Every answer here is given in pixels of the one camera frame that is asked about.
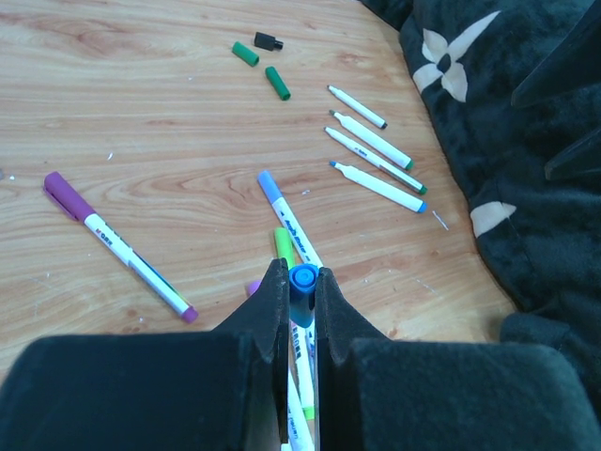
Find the dark blanket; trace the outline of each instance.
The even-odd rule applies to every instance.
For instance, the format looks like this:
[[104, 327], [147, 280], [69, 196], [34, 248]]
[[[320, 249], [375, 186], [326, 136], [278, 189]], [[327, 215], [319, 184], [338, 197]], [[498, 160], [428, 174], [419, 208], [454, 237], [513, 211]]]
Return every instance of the dark blanket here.
[[521, 310], [501, 340], [561, 352], [601, 417], [601, 182], [544, 174], [601, 124], [601, 87], [510, 105], [592, 0], [362, 1], [400, 31], [478, 249]]

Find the wooden floor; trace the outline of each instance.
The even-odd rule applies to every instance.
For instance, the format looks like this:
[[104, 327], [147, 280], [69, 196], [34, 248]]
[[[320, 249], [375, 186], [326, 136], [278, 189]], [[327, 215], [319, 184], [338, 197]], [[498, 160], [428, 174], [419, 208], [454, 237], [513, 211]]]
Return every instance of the wooden floor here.
[[[285, 46], [257, 50], [251, 68], [230, 49], [255, 31]], [[347, 299], [389, 337], [493, 340], [513, 310], [476, 252], [396, 32], [358, 2], [6, 0], [0, 60], [0, 380], [39, 336], [218, 324], [274, 256], [264, 169]], [[323, 132], [340, 129], [328, 110], [350, 113], [328, 84], [388, 120], [382, 135], [414, 158], [428, 212], [328, 165], [386, 178]], [[196, 306], [194, 325], [48, 200], [56, 170]]]

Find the wooden table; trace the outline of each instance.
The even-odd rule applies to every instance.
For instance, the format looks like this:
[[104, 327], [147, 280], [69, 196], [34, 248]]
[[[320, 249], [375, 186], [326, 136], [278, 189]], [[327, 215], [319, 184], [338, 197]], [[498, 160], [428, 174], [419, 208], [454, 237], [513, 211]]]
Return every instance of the wooden table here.
[[[284, 49], [257, 50], [251, 68], [231, 46], [251, 46], [255, 31]], [[389, 337], [494, 339], [513, 307], [476, 252], [396, 35], [349, 0], [3, 2], [0, 379], [39, 336], [218, 324], [274, 256], [264, 169], [347, 299]], [[323, 132], [340, 129], [328, 110], [350, 113], [327, 84], [388, 120], [382, 135], [414, 158], [428, 212], [328, 165], [386, 178]], [[55, 170], [196, 306], [194, 325], [48, 200], [41, 184]]]

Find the flower petal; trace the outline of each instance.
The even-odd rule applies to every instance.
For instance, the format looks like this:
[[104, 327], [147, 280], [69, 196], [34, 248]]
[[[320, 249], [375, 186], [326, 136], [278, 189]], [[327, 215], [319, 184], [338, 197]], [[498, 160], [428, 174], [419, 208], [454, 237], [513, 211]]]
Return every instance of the flower petal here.
[[442, 72], [436, 68], [436, 64], [426, 64], [415, 71], [413, 83], [422, 94], [424, 89], [436, 82], [441, 76]]
[[435, 31], [424, 29], [424, 45], [422, 45], [422, 54], [425, 59], [438, 64], [443, 56], [446, 55], [449, 43], [447, 39]]
[[516, 206], [499, 201], [488, 202], [476, 207], [470, 213], [473, 234], [478, 238], [509, 218], [516, 210]]
[[455, 40], [449, 44], [448, 53], [451, 56], [452, 62], [455, 62], [466, 53], [472, 43], [478, 39], [478, 37], [486, 30], [490, 23], [495, 20], [499, 13], [500, 11], [496, 11], [488, 14], [483, 19], [480, 19], [478, 22], [470, 25], [463, 33], [457, 36]]
[[461, 63], [453, 63], [449, 70], [444, 72], [442, 87], [449, 91], [456, 101], [465, 103], [468, 97], [468, 75]]

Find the light blue marker cap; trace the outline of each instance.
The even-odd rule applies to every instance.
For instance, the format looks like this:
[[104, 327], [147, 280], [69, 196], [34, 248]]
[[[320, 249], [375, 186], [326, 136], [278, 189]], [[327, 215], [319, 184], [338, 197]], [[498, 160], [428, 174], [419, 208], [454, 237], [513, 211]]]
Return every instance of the light blue marker cap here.
[[319, 268], [316, 265], [297, 265], [290, 270], [290, 317], [300, 327], [313, 322], [313, 309]]
[[263, 171], [259, 174], [257, 180], [259, 180], [259, 185], [263, 188], [263, 193], [267, 196], [270, 204], [282, 197], [282, 193], [280, 193], [280, 189], [271, 176], [270, 171]]

